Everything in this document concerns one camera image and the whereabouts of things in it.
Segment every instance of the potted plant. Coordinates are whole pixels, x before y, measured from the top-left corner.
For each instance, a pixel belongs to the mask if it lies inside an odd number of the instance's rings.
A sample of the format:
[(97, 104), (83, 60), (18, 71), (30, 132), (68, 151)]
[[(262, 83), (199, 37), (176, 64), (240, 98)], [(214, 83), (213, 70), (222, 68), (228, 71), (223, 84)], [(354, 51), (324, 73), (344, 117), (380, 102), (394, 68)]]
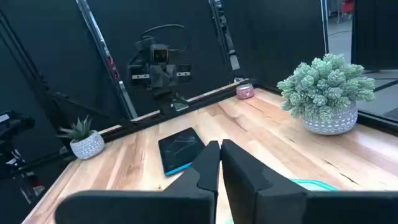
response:
[(356, 100), (372, 101), (374, 79), (363, 75), (361, 65), (345, 64), (343, 55), (326, 54), (311, 65), (301, 63), (277, 87), (294, 118), (318, 134), (341, 134), (353, 128), (358, 117)]
[(70, 147), (79, 159), (89, 159), (105, 148), (104, 139), (97, 131), (90, 130), (91, 120), (88, 116), (84, 121), (77, 119), (71, 129), (60, 128), (65, 134), (58, 135), (60, 138), (71, 139)]

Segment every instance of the wooden table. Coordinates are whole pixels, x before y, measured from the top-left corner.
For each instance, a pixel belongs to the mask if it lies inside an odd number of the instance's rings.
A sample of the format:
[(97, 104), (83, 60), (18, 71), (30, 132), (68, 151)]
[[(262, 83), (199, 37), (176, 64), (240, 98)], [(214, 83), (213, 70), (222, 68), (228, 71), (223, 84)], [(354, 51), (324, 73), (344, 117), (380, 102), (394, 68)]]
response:
[[(308, 132), (282, 111), (280, 96), (256, 89), (109, 142), (100, 155), (71, 162), (24, 223), (54, 223), (57, 204), (88, 189), (162, 190), (178, 175), (164, 176), (157, 141), (193, 127), (202, 141), (232, 139), (288, 178), (324, 181), (342, 190), (397, 190), (398, 138), (357, 124), (339, 136)], [(220, 171), (216, 222), (231, 218)]]

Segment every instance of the black curtain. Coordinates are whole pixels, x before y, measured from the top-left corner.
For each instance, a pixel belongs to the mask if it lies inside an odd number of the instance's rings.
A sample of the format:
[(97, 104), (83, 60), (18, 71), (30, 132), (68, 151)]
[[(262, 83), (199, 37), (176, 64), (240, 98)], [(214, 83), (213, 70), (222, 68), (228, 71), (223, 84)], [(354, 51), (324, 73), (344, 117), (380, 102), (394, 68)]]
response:
[(355, 1), (351, 63), (366, 70), (398, 68), (398, 1)]
[[(13, 0), (2, 1), (0, 7), (52, 91), (116, 118), (125, 116), (75, 1)], [(79, 107), (60, 105), (70, 123), (87, 115)], [(114, 125), (102, 117), (93, 118), (93, 129)]]
[[(179, 86), (181, 95), (191, 98), (228, 84), (208, 1), (115, 0), (88, 4), (125, 83), (130, 79), (127, 61), (136, 53), (134, 43), (141, 33), (155, 26), (181, 24), (191, 36), (190, 48), (171, 56), (170, 62), (191, 64), (193, 76), (191, 82)], [(187, 42), (179, 29), (163, 29), (151, 35), (172, 48), (181, 49)], [(147, 90), (130, 88), (129, 93), (139, 115), (158, 109)]]
[(242, 74), (269, 86), (326, 52), (320, 1), (222, 2)]

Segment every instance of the tablet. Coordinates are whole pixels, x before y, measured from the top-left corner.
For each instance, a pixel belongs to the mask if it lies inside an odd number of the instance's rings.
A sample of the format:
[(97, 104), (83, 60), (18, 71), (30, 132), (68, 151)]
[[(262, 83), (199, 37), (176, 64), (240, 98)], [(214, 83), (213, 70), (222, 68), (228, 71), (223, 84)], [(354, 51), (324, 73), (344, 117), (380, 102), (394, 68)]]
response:
[(159, 140), (164, 174), (170, 176), (189, 167), (204, 148), (204, 143), (193, 128)]

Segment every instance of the succulent plant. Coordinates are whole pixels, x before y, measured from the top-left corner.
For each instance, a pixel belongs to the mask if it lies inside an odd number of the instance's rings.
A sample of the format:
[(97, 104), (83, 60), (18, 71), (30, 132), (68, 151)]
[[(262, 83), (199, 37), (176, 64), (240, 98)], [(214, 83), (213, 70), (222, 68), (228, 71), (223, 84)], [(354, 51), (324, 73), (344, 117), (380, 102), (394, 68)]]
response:
[(326, 54), (311, 65), (301, 63), (293, 75), (278, 83), (292, 116), (330, 121), (333, 109), (347, 108), (352, 101), (372, 101), (374, 79), (363, 75), (361, 65), (345, 64), (343, 55)]
[(74, 142), (79, 142), (90, 136), (90, 126), (91, 120), (88, 119), (88, 116), (83, 121), (81, 121), (80, 118), (77, 118), (76, 124), (72, 124), (71, 129), (60, 128), (60, 131), (64, 132), (65, 134), (60, 134), (57, 136), (60, 138), (72, 139)]

